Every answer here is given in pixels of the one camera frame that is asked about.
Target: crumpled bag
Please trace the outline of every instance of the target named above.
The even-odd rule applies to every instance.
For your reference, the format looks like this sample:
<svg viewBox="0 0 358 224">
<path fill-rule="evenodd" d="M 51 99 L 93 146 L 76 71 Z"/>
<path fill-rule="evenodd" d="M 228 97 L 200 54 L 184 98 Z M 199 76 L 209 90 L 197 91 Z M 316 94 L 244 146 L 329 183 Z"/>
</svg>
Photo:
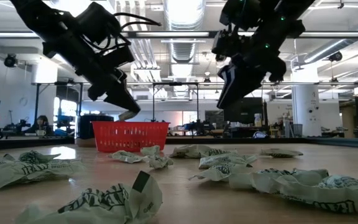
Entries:
<svg viewBox="0 0 358 224">
<path fill-rule="evenodd" d="M 79 159 L 53 159 L 57 156 L 60 156 L 60 154 L 45 156 L 30 151 L 19 156 L 19 159 L 27 161 L 22 162 L 6 154 L 3 158 L 0 158 L 0 188 L 10 184 L 35 182 L 52 177 L 66 177 L 85 170 Z"/>
<path fill-rule="evenodd" d="M 124 150 L 120 150 L 117 151 L 115 153 L 112 153 L 110 155 L 108 155 L 109 158 L 111 159 L 116 159 L 122 162 L 127 162 L 130 164 L 133 164 L 135 162 L 142 162 L 143 158 L 142 156 L 139 156 L 137 154 L 131 153 L 131 152 L 127 152 Z"/>
<path fill-rule="evenodd" d="M 325 169 L 269 169 L 232 174 L 228 179 L 234 189 L 256 189 L 332 212 L 358 212 L 358 180 L 345 175 L 329 176 Z"/>
<path fill-rule="evenodd" d="M 86 189 L 77 199 L 49 213 L 29 205 L 16 224 L 141 224 L 147 223 L 162 204 L 162 192 L 149 174 L 141 171 L 132 188 L 113 185 L 107 191 Z"/>
<path fill-rule="evenodd" d="M 154 169 L 166 168 L 168 166 L 173 165 L 173 161 L 167 156 L 146 156 L 144 157 L 144 161 L 147 162 L 149 166 Z"/>
<path fill-rule="evenodd" d="M 152 147 L 143 147 L 140 149 L 140 152 L 144 156 L 154 156 L 160 154 L 160 146 L 152 146 Z"/>
<path fill-rule="evenodd" d="M 272 156 L 274 158 L 292 158 L 295 156 L 303 156 L 303 153 L 285 149 L 262 149 L 259 155 Z"/>
<path fill-rule="evenodd" d="M 190 177 L 188 180 L 192 180 L 194 178 L 201 179 L 210 179 L 212 181 L 225 181 L 228 182 L 228 177 L 231 174 L 238 174 L 238 173 L 245 173 L 249 172 L 250 168 L 247 165 L 239 165 L 239 164 L 232 164 L 232 163 L 226 163 L 221 165 L 214 165 L 210 167 L 207 170 L 204 170 L 200 172 L 199 174 L 196 174 L 192 177 Z"/>
<path fill-rule="evenodd" d="M 109 157 L 130 164 L 145 161 L 154 169 L 166 168 L 173 165 L 173 161 L 169 157 L 160 156 L 160 146 L 143 147 L 140 151 L 144 156 L 138 156 L 137 154 L 121 150 L 110 154 Z"/>
<path fill-rule="evenodd" d="M 255 155 L 238 155 L 237 153 L 225 153 L 216 156 L 203 157 L 200 159 L 200 164 L 198 166 L 199 169 L 208 169 L 215 165 L 221 164 L 239 164 L 239 165 L 247 165 L 248 167 L 252 167 L 251 163 L 257 160 L 257 156 Z"/>
<path fill-rule="evenodd" d="M 237 152 L 236 150 L 213 149 L 204 145 L 187 145 L 176 147 L 170 157 L 200 159 L 225 153 Z"/>
</svg>

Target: black robotic arm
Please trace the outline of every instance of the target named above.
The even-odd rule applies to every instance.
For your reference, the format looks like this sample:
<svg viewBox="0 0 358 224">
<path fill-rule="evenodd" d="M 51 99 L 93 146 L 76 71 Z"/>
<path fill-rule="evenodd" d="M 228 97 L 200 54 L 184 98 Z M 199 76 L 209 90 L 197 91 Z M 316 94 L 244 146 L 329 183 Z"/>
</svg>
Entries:
<svg viewBox="0 0 358 224">
<path fill-rule="evenodd" d="M 77 17 L 53 9 L 42 0 L 11 2 L 26 26 L 44 41 L 44 55 L 52 58 L 60 54 L 73 66 L 77 75 L 83 75 L 91 83 L 88 96 L 92 100 L 107 94 L 104 101 L 129 110 L 129 116 L 135 116 L 140 111 L 127 90 L 127 75 L 118 69 L 134 61 L 129 50 L 131 42 L 122 36 L 121 31 L 131 24 L 160 26 L 160 23 L 124 12 L 111 14 L 95 2 Z M 144 22 L 130 22 L 121 26 L 116 16 L 132 16 Z M 115 45 L 110 47 L 112 38 L 115 39 Z M 106 39 L 106 46 L 100 47 Z"/>
<path fill-rule="evenodd" d="M 216 60 L 231 58 L 218 75 L 225 81 L 218 101 L 224 109 L 261 87 L 270 74 L 271 82 L 283 81 L 287 66 L 278 56 L 287 37 L 297 38 L 305 31 L 298 18 L 315 0 L 228 0 L 220 23 L 228 26 L 215 37 L 212 53 Z M 239 29 L 256 28 L 250 37 Z"/>
</svg>

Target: red basket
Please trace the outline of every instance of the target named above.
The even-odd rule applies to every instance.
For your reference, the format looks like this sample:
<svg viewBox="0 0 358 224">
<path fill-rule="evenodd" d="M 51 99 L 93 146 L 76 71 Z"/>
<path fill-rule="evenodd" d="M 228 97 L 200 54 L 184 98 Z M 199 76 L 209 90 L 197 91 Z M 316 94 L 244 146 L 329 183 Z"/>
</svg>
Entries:
<svg viewBox="0 0 358 224">
<path fill-rule="evenodd" d="M 92 121 L 92 125 L 99 152 L 140 152 L 155 145 L 163 150 L 169 123 Z"/>
</svg>

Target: ventilation duct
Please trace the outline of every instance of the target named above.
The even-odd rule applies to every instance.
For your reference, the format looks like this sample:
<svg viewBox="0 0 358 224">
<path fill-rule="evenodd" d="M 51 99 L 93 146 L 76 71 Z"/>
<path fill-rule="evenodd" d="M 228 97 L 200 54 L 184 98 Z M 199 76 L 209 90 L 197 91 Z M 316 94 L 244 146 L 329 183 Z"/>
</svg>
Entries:
<svg viewBox="0 0 358 224">
<path fill-rule="evenodd" d="M 203 25 L 206 0 L 164 0 L 167 28 L 172 31 L 200 30 Z M 186 82 L 191 75 L 196 44 L 171 43 L 171 72 L 176 82 Z M 182 86 L 173 87 L 176 96 L 184 97 Z"/>
<path fill-rule="evenodd" d="M 358 30 L 358 25 L 353 27 L 351 30 Z M 358 39 L 332 40 L 320 48 L 314 50 L 313 52 L 306 54 L 303 57 L 303 61 L 305 63 L 317 62 L 321 59 L 329 57 L 332 54 L 335 54 L 336 52 L 354 44 L 357 41 Z"/>
</svg>

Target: table surface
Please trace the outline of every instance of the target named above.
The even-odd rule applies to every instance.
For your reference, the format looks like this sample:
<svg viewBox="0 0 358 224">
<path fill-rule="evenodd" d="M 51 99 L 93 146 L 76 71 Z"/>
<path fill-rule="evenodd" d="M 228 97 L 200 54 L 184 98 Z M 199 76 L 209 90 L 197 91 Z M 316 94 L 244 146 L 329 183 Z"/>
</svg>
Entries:
<svg viewBox="0 0 358 224">
<path fill-rule="evenodd" d="M 328 169 L 330 174 L 344 174 L 358 179 L 358 148 L 319 146 L 312 144 L 253 144 L 212 145 L 221 149 L 237 149 L 241 154 L 258 153 L 261 149 L 282 148 L 298 150 L 304 156 L 294 159 L 260 158 L 255 170 L 277 168 L 291 170 Z M 165 146 L 164 153 L 171 154 L 175 146 Z M 125 164 L 108 159 L 107 154 L 93 148 L 74 145 L 33 148 L 44 154 L 61 153 L 61 159 L 80 157 L 87 171 L 69 180 L 51 180 L 22 184 L 0 190 L 0 223 L 13 219 L 30 203 L 43 208 L 58 209 L 77 198 L 89 187 L 106 190 L 122 182 L 132 185 L 140 170 L 149 172 L 163 192 L 163 204 L 149 223 L 358 223 L 358 214 L 341 215 L 307 205 L 284 200 L 274 195 L 252 190 L 231 190 L 227 183 L 188 178 L 199 173 L 197 159 L 174 159 L 174 166 L 152 170 L 146 163 Z M 17 157 L 30 150 L 1 150 Z"/>
</svg>

